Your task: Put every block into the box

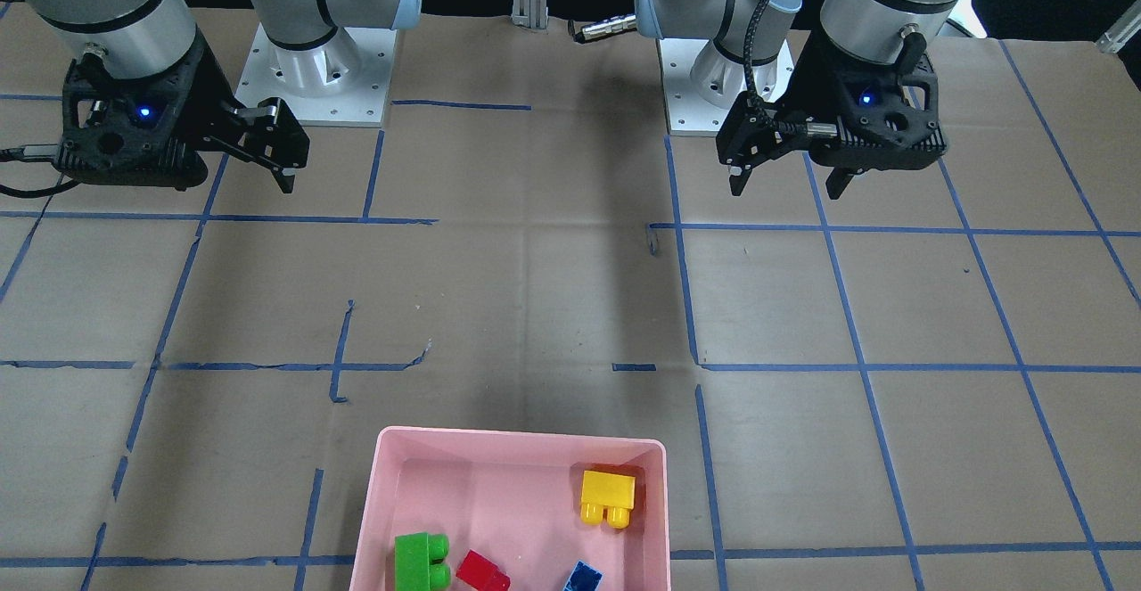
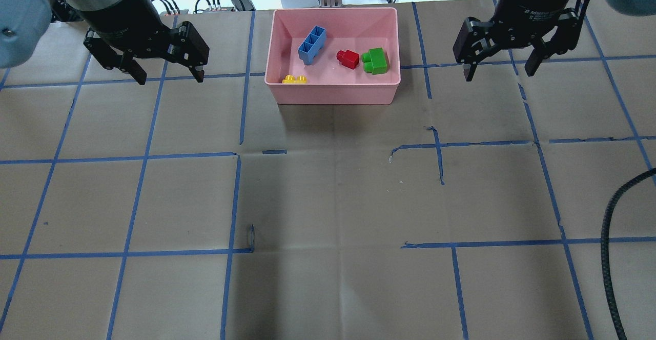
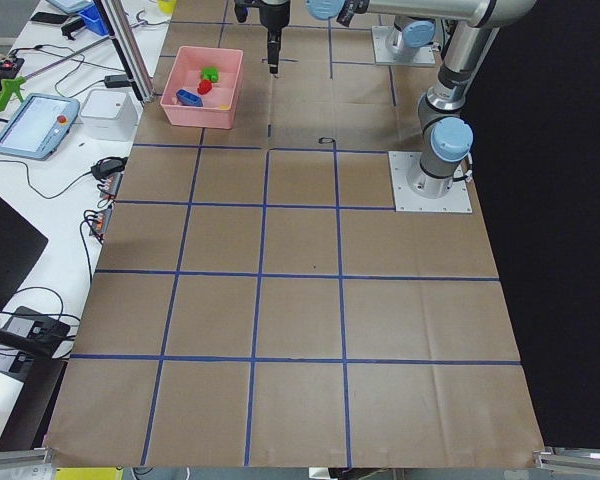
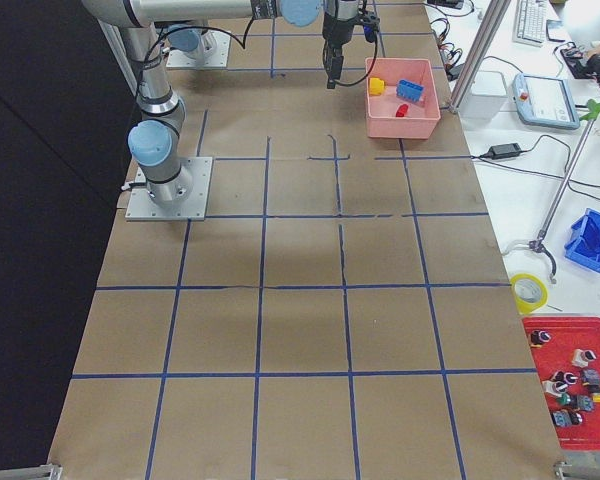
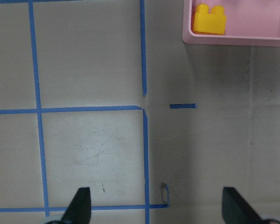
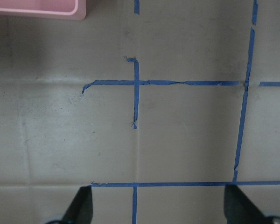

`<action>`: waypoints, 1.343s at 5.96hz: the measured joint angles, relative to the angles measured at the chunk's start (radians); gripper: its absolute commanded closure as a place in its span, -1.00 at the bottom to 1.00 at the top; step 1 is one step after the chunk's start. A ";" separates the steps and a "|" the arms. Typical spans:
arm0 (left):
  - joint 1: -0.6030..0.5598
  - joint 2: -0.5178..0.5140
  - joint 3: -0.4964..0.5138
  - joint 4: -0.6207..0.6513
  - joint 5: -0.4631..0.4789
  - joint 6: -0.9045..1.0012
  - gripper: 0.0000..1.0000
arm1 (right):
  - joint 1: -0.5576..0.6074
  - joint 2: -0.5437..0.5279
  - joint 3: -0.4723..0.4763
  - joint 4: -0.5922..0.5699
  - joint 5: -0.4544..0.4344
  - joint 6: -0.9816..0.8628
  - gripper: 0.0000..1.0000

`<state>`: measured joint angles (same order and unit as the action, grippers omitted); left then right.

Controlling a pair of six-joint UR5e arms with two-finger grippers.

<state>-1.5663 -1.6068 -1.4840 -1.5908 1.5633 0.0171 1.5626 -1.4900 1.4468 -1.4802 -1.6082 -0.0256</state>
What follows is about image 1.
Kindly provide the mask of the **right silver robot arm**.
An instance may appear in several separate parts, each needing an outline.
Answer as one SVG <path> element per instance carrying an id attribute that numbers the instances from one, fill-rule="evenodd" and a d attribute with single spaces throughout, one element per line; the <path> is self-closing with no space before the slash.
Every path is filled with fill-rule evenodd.
<path id="1" fill-rule="evenodd" d="M 365 79 L 351 29 L 412 29 L 423 0 L 251 0 L 269 42 L 273 90 L 241 102 L 186 0 L 24 0 L 72 52 L 62 82 L 62 133 L 52 144 L 3 151 L 3 161 L 46 163 L 59 184 L 13 199 L 39 200 L 79 185 L 202 185 L 204 152 L 260 165 L 282 193 L 308 163 L 296 107 L 337 98 Z"/>

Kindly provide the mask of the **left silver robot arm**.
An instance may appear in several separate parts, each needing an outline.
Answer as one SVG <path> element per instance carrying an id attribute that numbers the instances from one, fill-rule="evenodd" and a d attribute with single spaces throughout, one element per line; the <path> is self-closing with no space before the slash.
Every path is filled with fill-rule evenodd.
<path id="1" fill-rule="evenodd" d="M 730 193 L 754 169 L 802 149 L 830 169 L 837 200 L 855 176 L 921 171 L 948 149 L 928 47 L 958 0 L 823 0 L 788 86 L 767 99 L 774 63 L 804 0 L 636 0 L 636 27 L 655 39 L 706 40 L 725 63 L 726 118 L 717 155 Z"/>

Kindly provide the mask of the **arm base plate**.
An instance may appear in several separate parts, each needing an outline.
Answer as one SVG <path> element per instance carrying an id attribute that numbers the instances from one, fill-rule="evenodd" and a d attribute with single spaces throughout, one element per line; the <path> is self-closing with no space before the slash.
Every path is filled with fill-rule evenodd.
<path id="1" fill-rule="evenodd" d="M 288 103 L 304 127 L 383 127 L 399 31 L 339 29 L 326 44 L 290 51 L 257 27 L 235 96 Z"/>
<path id="2" fill-rule="evenodd" d="M 667 128 L 675 136 L 717 136 L 736 96 L 746 90 L 744 68 L 713 40 L 667 38 L 657 42 Z"/>

